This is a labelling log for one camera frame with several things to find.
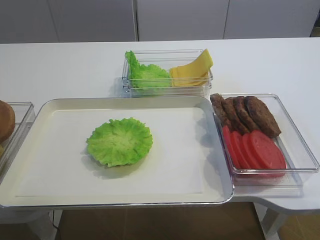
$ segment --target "clear plastic tray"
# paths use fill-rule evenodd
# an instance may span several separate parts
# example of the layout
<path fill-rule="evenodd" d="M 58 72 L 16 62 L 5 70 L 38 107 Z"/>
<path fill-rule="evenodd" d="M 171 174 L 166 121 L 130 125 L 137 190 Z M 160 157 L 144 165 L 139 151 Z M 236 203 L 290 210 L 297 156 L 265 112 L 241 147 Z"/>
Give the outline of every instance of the clear plastic tray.
<path fill-rule="evenodd" d="M 301 188 L 304 182 L 319 171 L 319 163 L 301 136 L 279 97 L 275 94 L 222 94 L 226 99 L 237 96 L 256 96 L 273 114 L 281 134 L 274 142 L 281 149 L 286 169 L 237 169 L 233 165 L 223 139 L 222 126 L 216 114 L 215 122 L 235 186 L 272 186 L 272 188 Z"/>
<path fill-rule="evenodd" d="M 13 102 L 9 104 L 15 113 L 15 127 L 9 139 L 1 144 L 4 148 L 4 153 L 0 157 L 0 183 L 36 118 L 34 105 L 31 102 Z"/>
<path fill-rule="evenodd" d="M 177 66 L 182 66 L 191 63 L 202 52 L 201 49 L 192 50 L 158 50 L 158 51 L 133 51 L 137 60 L 141 64 L 149 65 L 155 64 L 161 68 L 167 70 Z M 210 89 L 212 87 L 211 81 L 213 75 L 211 71 L 208 71 L 206 77 L 200 77 L 196 80 L 199 82 L 197 86 L 173 86 L 171 78 L 163 79 L 135 79 L 134 81 L 154 82 L 158 83 L 171 83 L 168 87 L 143 87 L 138 88 L 133 86 L 133 80 L 130 79 L 130 65 L 127 59 L 124 60 L 122 81 L 123 92 L 125 97 L 137 98 L 137 97 L 160 97 L 160 96 L 200 96 L 208 97 Z M 180 83 L 188 82 L 191 78 L 175 78 L 174 81 Z"/>

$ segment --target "tomato slice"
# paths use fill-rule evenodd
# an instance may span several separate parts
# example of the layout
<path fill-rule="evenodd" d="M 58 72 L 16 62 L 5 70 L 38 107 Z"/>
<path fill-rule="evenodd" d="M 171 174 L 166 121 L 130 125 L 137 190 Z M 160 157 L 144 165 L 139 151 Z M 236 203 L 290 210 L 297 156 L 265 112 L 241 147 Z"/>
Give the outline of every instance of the tomato slice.
<path fill-rule="evenodd" d="M 234 149 L 234 152 L 236 154 L 236 157 L 238 159 L 238 162 L 242 169 L 252 169 L 252 167 L 248 164 L 246 158 L 242 154 L 241 151 L 241 142 L 242 142 L 242 136 L 239 132 L 233 131 L 231 133 L 231 145 Z"/>
<path fill-rule="evenodd" d="M 226 147 L 228 149 L 228 152 L 230 154 L 231 160 L 233 162 L 233 165 L 235 166 L 236 169 L 241 169 L 240 164 L 238 162 L 238 158 L 237 155 L 234 151 L 234 148 L 231 145 L 231 139 L 230 139 L 230 130 L 228 128 L 228 126 L 224 126 L 222 128 L 222 133 L 223 133 L 223 138 L 226 144 Z"/>
<path fill-rule="evenodd" d="M 248 145 L 262 168 L 285 169 L 286 161 L 277 145 L 261 131 L 254 130 L 249 135 Z"/>
<path fill-rule="evenodd" d="M 242 136 L 242 141 L 240 145 L 242 154 L 252 169 L 262 169 L 257 159 L 252 154 L 251 147 L 249 146 L 249 137 L 250 137 L 249 133 L 246 133 L 245 135 Z"/>

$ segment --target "cabinet door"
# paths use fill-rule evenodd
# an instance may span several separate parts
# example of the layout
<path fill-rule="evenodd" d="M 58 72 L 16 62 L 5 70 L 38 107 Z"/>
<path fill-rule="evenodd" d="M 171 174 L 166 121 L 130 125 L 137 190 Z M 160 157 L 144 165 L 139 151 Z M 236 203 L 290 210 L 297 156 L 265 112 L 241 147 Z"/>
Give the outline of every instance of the cabinet door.
<path fill-rule="evenodd" d="M 0 43 L 53 43 L 57 35 L 44 0 L 0 0 Z"/>
<path fill-rule="evenodd" d="M 132 0 L 48 0 L 60 42 L 136 40 Z"/>
<path fill-rule="evenodd" d="M 139 40 L 222 39 L 228 2 L 228 0 L 137 0 Z"/>
<path fill-rule="evenodd" d="M 225 39 L 309 37 L 320 0 L 230 0 Z"/>

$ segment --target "cheese slice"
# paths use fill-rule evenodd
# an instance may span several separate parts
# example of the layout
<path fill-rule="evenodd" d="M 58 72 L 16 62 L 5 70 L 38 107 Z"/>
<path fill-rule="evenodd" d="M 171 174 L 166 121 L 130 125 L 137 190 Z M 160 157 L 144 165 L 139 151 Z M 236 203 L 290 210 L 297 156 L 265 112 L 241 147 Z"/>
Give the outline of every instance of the cheese slice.
<path fill-rule="evenodd" d="M 175 87 L 192 87 L 205 84 L 208 80 L 208 71 L 213 64 L 208 49 L 204 50 L 193 62 L 169 70 L 172 85 Z"/>

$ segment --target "electrical cord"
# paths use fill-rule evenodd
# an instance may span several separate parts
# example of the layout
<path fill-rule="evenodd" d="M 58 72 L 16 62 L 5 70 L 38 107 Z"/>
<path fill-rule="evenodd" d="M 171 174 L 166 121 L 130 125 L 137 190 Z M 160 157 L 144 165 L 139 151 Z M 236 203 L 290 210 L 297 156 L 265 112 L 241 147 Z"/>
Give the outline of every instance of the electrical cord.
<path fill-rule="evenodd" d="M 59 240 L 62 240 L 60 228 L 55 225 L 55 210 L 52 211 L 52 226 L 56 229 L 56 232 L 59 235 Z"/>

